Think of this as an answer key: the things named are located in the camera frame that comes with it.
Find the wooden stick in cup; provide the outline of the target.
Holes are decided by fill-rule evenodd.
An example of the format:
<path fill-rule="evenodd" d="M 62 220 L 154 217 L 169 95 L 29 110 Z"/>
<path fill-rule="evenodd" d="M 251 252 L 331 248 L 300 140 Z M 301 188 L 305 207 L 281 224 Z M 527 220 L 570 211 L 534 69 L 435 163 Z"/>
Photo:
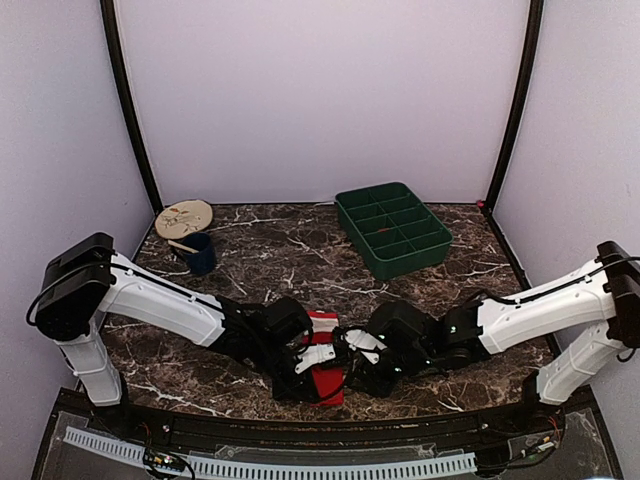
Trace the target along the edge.
<path fill-rule="evenodd" d="M 187 245 L 184 245 L 182 243 L 179 243 L 179 242 L 176 242 L 176 241 L 173 241 L 173 240 L 168 240 L 167 242 L 171 247 L 183 250 L 183 251 L 188 252 L 190 254 L 198 254 L 199 253 L 199 250 L 194 249 L 192 247 L 189 247 Z"/>

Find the dark blue cup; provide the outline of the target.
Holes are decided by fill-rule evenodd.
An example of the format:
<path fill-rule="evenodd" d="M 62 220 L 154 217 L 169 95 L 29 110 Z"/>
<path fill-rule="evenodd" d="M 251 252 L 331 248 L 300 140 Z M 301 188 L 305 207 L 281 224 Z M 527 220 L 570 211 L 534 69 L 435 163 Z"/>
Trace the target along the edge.
<path fill-rule="evenodd" d="M 211 237 L 204 232 L 192 233 L 185 237 L 181 243 L 192 249 L 192 252 L 184 254 L 185 261 L 192 274 L 203 276 L 211 273 L 217 259 Z"/>

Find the black frame post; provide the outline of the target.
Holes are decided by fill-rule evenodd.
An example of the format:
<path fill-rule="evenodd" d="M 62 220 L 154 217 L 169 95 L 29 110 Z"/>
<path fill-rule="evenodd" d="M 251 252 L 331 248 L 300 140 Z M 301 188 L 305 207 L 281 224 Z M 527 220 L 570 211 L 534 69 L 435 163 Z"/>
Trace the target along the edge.
<path fill-rule="evenodd" d="M 134 98 L 129 83 L 124 51 L 119 32 L 116 4 L 113 0 L 101 0 L 99 4 L 112 75 L 137 170 L 142 180 L 152 211 L 155 214 L 158 214 L 163 209 L 163 202 L 152 171 L 151 162 L 146 150 L 136 107 L 134 105 Z"/>
<path fill-rule="evenodd" d="M 493 214 L 497 206 L 515 148 L 535 64 L 543 12 L 543 0 L 531 0 L 529 2 L 522 54 L 511 107 L 494 172 L 484 200 L 484 211 L 488 216 Z"/>

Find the right black frame post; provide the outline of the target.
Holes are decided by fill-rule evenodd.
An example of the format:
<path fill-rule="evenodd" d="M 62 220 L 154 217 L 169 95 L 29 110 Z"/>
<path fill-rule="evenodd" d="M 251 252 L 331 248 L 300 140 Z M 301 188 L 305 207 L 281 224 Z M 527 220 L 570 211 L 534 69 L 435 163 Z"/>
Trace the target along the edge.
<path fill-rule="evenodd" d="M 535 64 L 543 12 L 543 0 L 531 0 L 529 2 L 522 54 L 511 107 L 494 172 L 484 200 L 484 211 L 488 216 L 493 214 L 497 206 L 515 148 Z"/>

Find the beige floral plate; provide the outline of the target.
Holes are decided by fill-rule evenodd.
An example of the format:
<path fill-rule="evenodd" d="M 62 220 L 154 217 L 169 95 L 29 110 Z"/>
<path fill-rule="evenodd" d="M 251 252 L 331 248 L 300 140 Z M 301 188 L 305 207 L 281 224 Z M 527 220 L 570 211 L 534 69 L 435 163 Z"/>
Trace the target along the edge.
<path fill-rule="evenodd" d="M 205 230 L 213 220 L 213 209 L 203 200 L 185 200 L 166 207 L 155 219 L 156 233 L 166 240 L 179 240 Z"/>

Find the green compartment tray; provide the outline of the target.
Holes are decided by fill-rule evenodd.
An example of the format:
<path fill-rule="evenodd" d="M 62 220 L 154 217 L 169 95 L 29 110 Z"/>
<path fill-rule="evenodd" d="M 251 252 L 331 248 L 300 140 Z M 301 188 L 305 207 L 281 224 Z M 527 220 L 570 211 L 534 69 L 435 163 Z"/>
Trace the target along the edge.
<path fill-rule="evenodd" d="M 340 226 L 372 275 L 390 280 L 441 264 L 453 235 L 419 197 L 400 182 L 338 193 Z M 377 233 L 381 228 L 390 228 Z"/>

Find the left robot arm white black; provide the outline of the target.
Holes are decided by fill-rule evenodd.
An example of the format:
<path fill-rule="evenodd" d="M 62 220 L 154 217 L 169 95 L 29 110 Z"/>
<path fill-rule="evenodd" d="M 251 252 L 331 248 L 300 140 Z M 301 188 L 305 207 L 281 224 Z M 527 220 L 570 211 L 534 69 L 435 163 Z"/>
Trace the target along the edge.
<path fill-rule="evenodd" d="M 334 360 L 329 344 L 291 347 L 313 323 L 295 299 L 269 305 L 238 303 L 198 293 L 152 274 L 113 248 L 97 232 L 51 260 L 26 321 L 54 341 L 101 417 L 120 436 L 141 427 L 140 412 L 125 400 L 125 386 L 95 324 L 97 313 L 117 314 L 179 335 L 239 363 L 250 361 L 272 380 L 274 398 L 317 404 L 342 390 L 321 392 L 312 370 Z"/>

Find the left black frame post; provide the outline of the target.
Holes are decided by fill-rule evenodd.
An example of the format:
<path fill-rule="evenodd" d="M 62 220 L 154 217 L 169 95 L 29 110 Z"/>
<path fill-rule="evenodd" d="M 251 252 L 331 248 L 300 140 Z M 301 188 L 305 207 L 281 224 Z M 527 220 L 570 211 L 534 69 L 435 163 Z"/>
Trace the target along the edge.
<path fill-rule="evenodd" d="M 152 211 L 155 214 L 158 214 L 163 209 L 163 202 L 152 171 L 151 162 L 146 150 L 136 107 L 134 105 L 134 98 L 129 83 L 124 51 L 119 32 L 116 4 L 113 0 L 101 0 L 99 4 L 112 75 L 137 170 L 142 180 Z"/>

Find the black front rail base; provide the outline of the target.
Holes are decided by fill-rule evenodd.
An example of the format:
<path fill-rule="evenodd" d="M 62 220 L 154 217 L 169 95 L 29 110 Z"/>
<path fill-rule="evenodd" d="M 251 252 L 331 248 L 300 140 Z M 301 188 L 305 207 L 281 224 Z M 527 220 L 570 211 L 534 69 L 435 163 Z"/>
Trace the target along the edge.
<path fill-rule="evenodd" d="M 473 453 L 478 470 L 441 479 L 618 479 L 621 467 L 589 388 L 549 413 L 526 417 L 516 404 L 364 422 L 284 422 L 216 418 L 138 405 L 130 426 L 96 416 L 82 393 L 59 392 L 32 475 L 36 479 L 156 479 L 145 470 L 65 444 L 66 428 L 160 453 L 218 454 L 224 447 L 284 451 L 396 450 L 411 459 Z"/>

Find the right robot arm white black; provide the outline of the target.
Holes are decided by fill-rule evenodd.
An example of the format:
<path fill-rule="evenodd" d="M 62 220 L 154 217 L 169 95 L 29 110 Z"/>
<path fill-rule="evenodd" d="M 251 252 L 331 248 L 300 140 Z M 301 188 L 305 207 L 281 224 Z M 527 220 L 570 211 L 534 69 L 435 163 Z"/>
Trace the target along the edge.
<path fill-rule="evenodd" d="M 508 297 L 487 290 L 435 319 L 405 301 L 387 302 L 364 328 L 341 334 L 361 354 L 359 386 L 386 397 L 403 377 L 465 368 L 524 343 L 577 325 L 585 330 L 551 363 L 531 373 L 524 401 L 510 413 L 521 434 L 534 432 L 584 382 L 623 352 L 639 348 L 639 259 L 617 243 L 573 272 Z"/>

